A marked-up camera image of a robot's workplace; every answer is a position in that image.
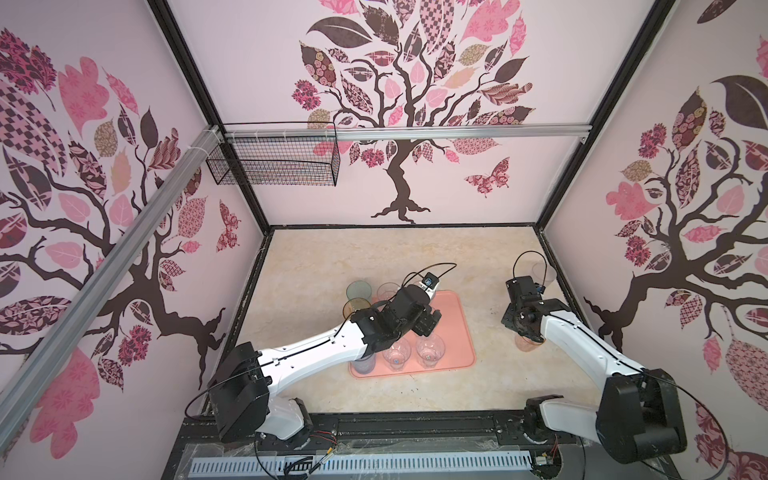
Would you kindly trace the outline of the yellow plastic cup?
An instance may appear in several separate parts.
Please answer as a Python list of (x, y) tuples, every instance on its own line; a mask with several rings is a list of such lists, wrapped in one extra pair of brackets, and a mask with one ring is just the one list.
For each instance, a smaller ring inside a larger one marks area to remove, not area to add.
[(368, 309), (370, 307), (371, 303), (365, 298), (349, 299), (342, 308), (343, 318), (348, 320), (355, 312)]

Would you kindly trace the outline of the blue plastic cup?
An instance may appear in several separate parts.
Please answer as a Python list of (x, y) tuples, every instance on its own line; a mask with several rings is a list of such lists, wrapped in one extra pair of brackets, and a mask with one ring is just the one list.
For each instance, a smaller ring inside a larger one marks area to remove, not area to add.
[(368, 375), (372, 373), (376, 367), (376, 364), (377, 356), (375, 353), (350, 363), (352, 370), (359, 375)]

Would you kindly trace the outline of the pink plastic tray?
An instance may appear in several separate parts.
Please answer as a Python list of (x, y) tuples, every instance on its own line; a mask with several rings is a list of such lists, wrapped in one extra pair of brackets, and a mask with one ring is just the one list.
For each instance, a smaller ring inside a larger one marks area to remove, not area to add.
[(424, 343), (426, 338), (408, 332), (404, 336), (404, 340), (411, 347), (411, 355), (401, 370), (392, 370), (389, 363), (385, 361), (383, 353), (379, 352), (376, 354), (376, 364), (369, 373), (361, 374), (350, 363), (348, 365), (349, 374), (353, 378), (362, 380), (472, 367), (476, 361), (476, 354), (459, 296), (453, 291), (441, 290), (435, 294), (431, 305), (442, 314), (432, 335), (440, 337), (445, 346), (443, 356), (434, 367), (423, 366), (420, 363), (421, 357), (417, 353), (418, 343)]

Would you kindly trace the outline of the green textured plastic cup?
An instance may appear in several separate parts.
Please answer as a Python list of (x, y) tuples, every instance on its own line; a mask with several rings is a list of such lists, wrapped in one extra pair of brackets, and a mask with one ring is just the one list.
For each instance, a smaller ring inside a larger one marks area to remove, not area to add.
[(355, 280), (347, 286), (346, 296), (348, 300), (363, 299), (370, 302), (373, 296), (372, 287), (365, 280)]

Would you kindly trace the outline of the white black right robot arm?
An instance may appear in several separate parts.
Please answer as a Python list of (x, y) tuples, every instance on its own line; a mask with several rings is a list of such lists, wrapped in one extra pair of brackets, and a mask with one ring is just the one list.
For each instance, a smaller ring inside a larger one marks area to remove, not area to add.
[(610, 346), (558, 299), (544, 299), (532, 277), (506, 282), (510, 303), (501, 323), (535, 344), (562, 350), (592, 380), (601, 394), (589, 407), (544, 395), (526, 401), (523, 431), (543, 442), (555, 432), (602, 445), (620, 464), (630, 464), (687, 449), (678, 389), (662, 369), (649, 370)]

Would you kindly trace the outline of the pink faceted plastic cup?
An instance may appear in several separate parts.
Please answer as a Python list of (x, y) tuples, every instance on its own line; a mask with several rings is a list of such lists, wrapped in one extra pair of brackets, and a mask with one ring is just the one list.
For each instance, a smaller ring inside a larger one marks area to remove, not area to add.
[(531, 351), (533, 351), (533, 350), (535, 350), (535, 349), (537, 349), (537, 348), (539, 348), (541, 346), (541, 343), (535, 342), (533, 340), (528, 339), (527, 337), (523, 337), (523, 336), (520, 336), (520, 335), (517, 335), (514, 338), (514, 342), (515, 342), (516, 347), (521, 352), (531, 352)]

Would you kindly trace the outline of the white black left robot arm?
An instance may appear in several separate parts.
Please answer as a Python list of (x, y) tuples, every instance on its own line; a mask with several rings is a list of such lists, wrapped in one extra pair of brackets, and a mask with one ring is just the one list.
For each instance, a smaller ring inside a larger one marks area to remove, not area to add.
[(236, 346), (208, 384), (220, 441), (241, 441), (256, 432), (282, 441), (307, 436), (311, 418), (304, 403), (281, 392), (332, 366), (383, 352), (408, 332), (429, 336), (441, 319), (431, 307), (436, 285), (437, 278), (429, 275), (389, 300), (353, 312), (339, 326), (290, 345)]

